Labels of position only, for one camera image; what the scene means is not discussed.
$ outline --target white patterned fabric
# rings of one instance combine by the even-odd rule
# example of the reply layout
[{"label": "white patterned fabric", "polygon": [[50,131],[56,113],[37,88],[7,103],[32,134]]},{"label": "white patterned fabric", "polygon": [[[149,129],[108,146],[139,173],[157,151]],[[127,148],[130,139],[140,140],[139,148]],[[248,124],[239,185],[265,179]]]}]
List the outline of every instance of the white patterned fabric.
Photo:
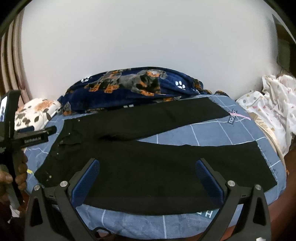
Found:
[{"label": "white patterned fabric", "polygon": [[296,134],[296,79],[282,75],[263,76],[263,93],[253,91],[237,100],[248,113],[256,113],[274,132],[283,155]]},{"label": "white patterned fabric", "polygon": [[15,130],[33,126],[35,131],[39,131],[60,108],[61,104],[58,101],[35,98],[15,113]]}]

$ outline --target metal screw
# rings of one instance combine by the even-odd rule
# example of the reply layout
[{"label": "metal screw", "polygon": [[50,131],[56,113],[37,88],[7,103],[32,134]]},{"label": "metal screw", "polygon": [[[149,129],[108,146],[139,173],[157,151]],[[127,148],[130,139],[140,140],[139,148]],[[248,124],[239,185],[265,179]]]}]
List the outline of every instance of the metal screw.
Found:
[{"label": "metal screw", "polygon": [[256,188],[257,190],[259,190],[259,191],[262,189],[262,187],[261,187],[260,185],[258,185],[258,184],[255,185],[255,188]]},{"label": "metal screw", "polygon": [[235,186],[235,182],[234,181],[228,181],[228,185],[231,186],[231,187],[234,187]]},{"label": "metal screw", "polygon": [[67,181],[62,181],[59,185],[63,188],[63,187],[68,185],[68,182]]},{"label": "metal screw", "polygon": [[39,189],[40,189],[40,185],[35,185],[35,186],[34,186],[34,190],[35,190],[35,191],[37,191],[37,190],[39,190]]}]

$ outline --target phone screen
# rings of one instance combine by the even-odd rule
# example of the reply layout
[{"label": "phone screen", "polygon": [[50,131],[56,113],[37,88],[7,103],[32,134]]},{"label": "phone screen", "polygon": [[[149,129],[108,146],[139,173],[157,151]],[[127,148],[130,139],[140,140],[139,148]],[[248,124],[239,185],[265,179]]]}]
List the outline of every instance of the phone screen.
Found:
[{"label": "phone screen", "polygon": [[4,116],[5,116],[6,104],[7,104],[7,96],[5,96],[5,97],[1,100],[1,105],[0,105],[0,122],[4,122]]}]

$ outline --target navy blue blanket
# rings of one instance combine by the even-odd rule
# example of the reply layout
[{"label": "navy blue blanket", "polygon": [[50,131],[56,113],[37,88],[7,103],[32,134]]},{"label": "navy blue blanket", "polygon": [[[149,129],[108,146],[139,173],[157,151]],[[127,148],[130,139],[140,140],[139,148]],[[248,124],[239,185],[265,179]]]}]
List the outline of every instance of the navy blue blanket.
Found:
[{"label": "navy blue blanket", "polygon": [[170,101],[211,94],[202,82],[181,72],[141,67],[93,75],[72,85],[58,101],[64,115],[106,108]]}]

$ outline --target bed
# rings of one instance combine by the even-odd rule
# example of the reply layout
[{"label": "bed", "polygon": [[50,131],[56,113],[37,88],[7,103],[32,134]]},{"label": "bed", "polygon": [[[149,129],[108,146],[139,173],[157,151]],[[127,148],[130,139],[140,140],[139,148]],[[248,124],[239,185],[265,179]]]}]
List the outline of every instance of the bed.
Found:
[{"label": "bed", "polygon": [[[275,187],[265,193],[267,203],[273,203],[286,188],[286,170],[264,133],[250,119],[247,112],[231,98],[219,95],[199,95],[194,98],[204,97],[209,97],[228,112],[237,111],[241,116],[236,116],[233,124],[229,123],[229,116],[227,116],[221,119],[183,126],[140,141],[166,145],[189,144],[200,146],[237,145],[256,141],[277,182]],[[31,193],[34,185],[38,184],[34,172],[43,164],[52,144],[63,128],[64,120],[84,115],[86,114],[54,116],[48,122],[47,127],[55,125],[57,133],[50,136],[47,143],[27,148],[25,153],[28,157],[28,168],[32,171],[32,173],[28,174],[27,179],[28,193]],[[229,226],[236,224],[241,208],[241,205],[237,207]],[[140,216],[102,210],[85,204],[77,207],[77,211],[90,229],[100,226],[114,234],[135,239],[192,237],[203,232],[218,212],[218,210],[208,210],[183,215]]]}]

